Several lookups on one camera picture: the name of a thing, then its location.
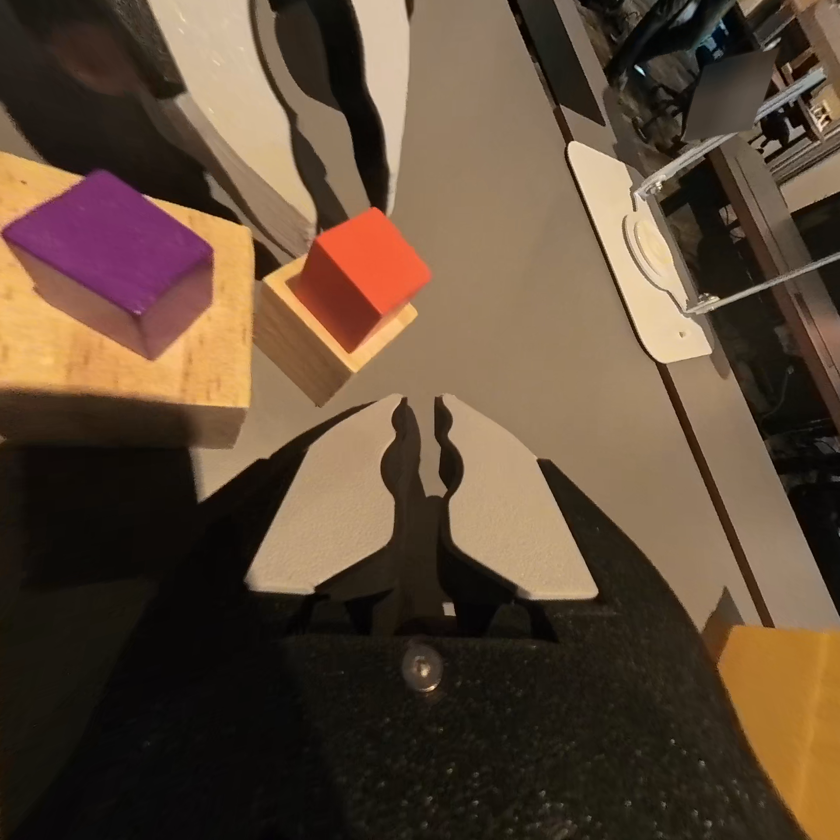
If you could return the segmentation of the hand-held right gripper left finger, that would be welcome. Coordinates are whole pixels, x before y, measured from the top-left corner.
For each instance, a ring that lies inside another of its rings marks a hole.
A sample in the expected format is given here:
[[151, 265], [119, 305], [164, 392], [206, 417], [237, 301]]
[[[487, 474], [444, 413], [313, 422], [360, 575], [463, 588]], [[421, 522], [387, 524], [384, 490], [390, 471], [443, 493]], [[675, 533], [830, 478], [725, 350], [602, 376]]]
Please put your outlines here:
[[310, 445], [248, 567], [252, 592], [372, 596], [396, 587], [421, 441], [403, 395], [362, 407]]

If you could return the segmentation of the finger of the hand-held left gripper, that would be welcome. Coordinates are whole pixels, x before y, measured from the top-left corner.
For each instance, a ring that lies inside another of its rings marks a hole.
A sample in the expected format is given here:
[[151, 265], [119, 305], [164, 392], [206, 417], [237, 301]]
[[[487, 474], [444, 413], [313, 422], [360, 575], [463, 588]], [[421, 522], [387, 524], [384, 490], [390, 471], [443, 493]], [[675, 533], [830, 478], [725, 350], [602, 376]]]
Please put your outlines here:
[[317, 210], [298, 169], [290, 118], [260, 57], [252, 2], [149, 6], [184, 87], [160, 105], [173, 132], [266, 242], [303, 256]]
[[338, 1], [331, 11], [337, 18], [333, 92], [369, 203], [390, 216], [403, 149], [413, 3]]

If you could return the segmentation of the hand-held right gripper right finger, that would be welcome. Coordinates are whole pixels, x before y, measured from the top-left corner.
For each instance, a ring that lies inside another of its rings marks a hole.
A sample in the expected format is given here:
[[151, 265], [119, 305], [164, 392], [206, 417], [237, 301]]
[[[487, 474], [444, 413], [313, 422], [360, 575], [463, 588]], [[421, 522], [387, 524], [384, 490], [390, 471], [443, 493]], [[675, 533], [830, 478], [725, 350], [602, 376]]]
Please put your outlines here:
[[448, 393], [435, 398], [434, 431], [455, 557], [526, 601], [593, 601], [598, 587], [537, 456]]

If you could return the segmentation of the small natural wooden block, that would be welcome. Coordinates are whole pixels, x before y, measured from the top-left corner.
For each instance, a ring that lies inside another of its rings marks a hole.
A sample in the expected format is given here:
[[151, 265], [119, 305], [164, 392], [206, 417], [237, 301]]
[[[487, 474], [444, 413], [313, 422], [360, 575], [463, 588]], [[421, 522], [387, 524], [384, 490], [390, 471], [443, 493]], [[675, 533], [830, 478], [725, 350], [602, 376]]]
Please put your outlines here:
[[268, 274], [256, 295], [253, 338], [258, 348], [315, 406], [325, 406], [417, 318], [406, 304], [354, 351], [346, 351], [298, 300], [292, 285], [305, 257]]

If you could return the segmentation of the large natural wooden block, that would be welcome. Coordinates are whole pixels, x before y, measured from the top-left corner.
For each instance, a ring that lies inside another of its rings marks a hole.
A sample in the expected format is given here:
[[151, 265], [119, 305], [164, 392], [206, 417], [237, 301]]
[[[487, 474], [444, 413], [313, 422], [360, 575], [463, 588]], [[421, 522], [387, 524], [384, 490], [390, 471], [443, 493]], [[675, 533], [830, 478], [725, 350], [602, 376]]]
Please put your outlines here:
[[[1, 157], [2, 230], [83, 180], [5, 152]], [[146, 198], [213, 248], [211, 305], [157, 360], [147, 360], [51, 307], [2, 237], [2, 438], [56, 445], [235, 444], [251, 387], [251, 233]]]

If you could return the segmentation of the purple wooden cube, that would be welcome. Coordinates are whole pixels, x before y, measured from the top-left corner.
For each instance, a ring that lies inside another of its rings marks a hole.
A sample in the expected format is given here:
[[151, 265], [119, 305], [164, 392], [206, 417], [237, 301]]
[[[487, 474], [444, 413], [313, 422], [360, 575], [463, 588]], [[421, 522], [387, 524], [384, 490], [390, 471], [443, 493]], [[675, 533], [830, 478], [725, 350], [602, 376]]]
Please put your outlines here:
[[106, 171], [16, 218], [2, 237], [51, 307], [150, 361], [213, 301], [210, 244]]

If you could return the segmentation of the red wooden cube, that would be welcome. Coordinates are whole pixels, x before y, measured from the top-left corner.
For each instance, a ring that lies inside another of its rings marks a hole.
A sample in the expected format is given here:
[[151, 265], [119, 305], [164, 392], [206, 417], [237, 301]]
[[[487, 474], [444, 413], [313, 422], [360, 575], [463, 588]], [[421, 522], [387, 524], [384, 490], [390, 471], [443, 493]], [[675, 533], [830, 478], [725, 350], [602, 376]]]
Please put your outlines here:
[[397, 226], [371, 207], [316, 237], [290, 288], [342, 349], [353, 352], [431, 278]]

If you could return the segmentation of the white rounded mat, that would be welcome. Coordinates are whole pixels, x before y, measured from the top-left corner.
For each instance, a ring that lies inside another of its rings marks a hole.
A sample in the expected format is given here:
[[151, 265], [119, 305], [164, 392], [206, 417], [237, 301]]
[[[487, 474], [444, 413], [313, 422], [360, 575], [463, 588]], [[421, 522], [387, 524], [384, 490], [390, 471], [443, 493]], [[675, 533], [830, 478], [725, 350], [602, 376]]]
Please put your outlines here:
[[[660, 364], [673, 364], [711, 355], [712, 344], [699, 317], [684, 318], [665, 294], [652, 288], [636, 267], [623, 236], [623, 219], [633, 210], [631, 191], [638, 172], [618, 159], [582, 142], [571, 141], [566, 157], [581, 199], [602, 247], [637, 340]], [[666, 225], [647, 202], [649, 213], [664, 235], [675, 262], [675, 273], [659, 284], [677, 298], [692, 303], [691, 286], [678, 249]]]

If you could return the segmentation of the white round disc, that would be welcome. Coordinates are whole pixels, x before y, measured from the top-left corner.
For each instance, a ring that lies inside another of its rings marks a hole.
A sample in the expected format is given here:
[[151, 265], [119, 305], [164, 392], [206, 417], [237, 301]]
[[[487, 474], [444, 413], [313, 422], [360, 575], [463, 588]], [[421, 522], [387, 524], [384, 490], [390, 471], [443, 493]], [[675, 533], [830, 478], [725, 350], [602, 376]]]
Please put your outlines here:
[[636, 267], [648, 280], [660, 282], [670, 277], [674, 259], [650, 213], [635, 211], [625, 215], [623, 236]]

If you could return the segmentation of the yellow box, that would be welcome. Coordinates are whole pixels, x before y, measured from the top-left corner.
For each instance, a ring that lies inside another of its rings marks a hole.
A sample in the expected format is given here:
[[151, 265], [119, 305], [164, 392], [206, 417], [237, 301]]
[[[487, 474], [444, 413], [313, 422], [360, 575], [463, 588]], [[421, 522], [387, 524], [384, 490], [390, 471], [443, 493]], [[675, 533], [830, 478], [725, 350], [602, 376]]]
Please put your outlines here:
[[763, 770], [806, 835], [839, 838], [839, 632], [748, 626], [723, 589], [701, 632]]

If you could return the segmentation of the clear acrylic stand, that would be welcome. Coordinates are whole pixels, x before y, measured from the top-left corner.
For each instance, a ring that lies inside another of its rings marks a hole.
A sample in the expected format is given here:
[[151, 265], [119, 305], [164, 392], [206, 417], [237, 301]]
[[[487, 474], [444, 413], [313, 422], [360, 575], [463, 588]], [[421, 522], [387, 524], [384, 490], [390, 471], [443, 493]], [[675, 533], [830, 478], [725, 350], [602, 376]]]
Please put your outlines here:
[[[736, 133], [719, 135], [717, 137], [709, 138], [707, 140], [695, 143], [694, 145], [690, 146], [687, 151], [683, 152], [680, 156], [676, 157], [667, 165], [661, 167], [653, 174], [645, 178], [639, 186], [636, 186], [631, 191], [633, 212], [643, 212], [645, 209], [648, 209], [648, 200], [659, 194], [664, 184], [674, 179], [677, 176], [677, 174], [688, 170], [692, 167], [694, 163], [697, 163], [701, 159], [706, 158], [712, 151], [721, 147], [723, 144], [729, 142], [736, 136]], [[669, 289], [666, 286], [660, 285], [659, 282], [651, 282], [641, 272], [640, 275], [652, 288], [656, 289], [656, 291], [658, 292], [665, 294], [666, 297], [669, 300], [671, 300], [671, 302], [675, 305], [675, 307], [679, 311], [679, 314], [682, 317], [693, 318], [709, 314], [728, 305], [731, 305], [734, 302], [750, 298], [773, 287], [789, 283], [799, 277], [811, 274], [819, 270], [820, 268], [836, 263], [838, 260], [839, 253], [835, 252], [824, 258], [807, 263], [802, 267], [795, 268], [781, 275], [778, 275], [773, 279], [765, 280], [764, 282], [759, 283], [758, 285], [735, 292], [734, 294], [731, 294], [727, 297], [717, 297], [709, 294], [699, 295], [696, 299], [696, 302], [693, 304], [689, 304], [688, 301], [682, 301], [680, 298], [677, 298], [676, 294], [671, 289]]]

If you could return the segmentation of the dark grey flat panel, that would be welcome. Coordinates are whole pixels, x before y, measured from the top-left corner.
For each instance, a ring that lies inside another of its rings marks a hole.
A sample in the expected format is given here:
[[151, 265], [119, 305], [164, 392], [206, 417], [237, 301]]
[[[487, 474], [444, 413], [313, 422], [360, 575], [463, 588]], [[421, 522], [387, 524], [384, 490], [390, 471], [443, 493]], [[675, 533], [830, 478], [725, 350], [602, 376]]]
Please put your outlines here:
[[777, 49], [754, 50], [705, 66], [681, 139], [702, 141], [753, 126], [770, 89], [777, 55]]

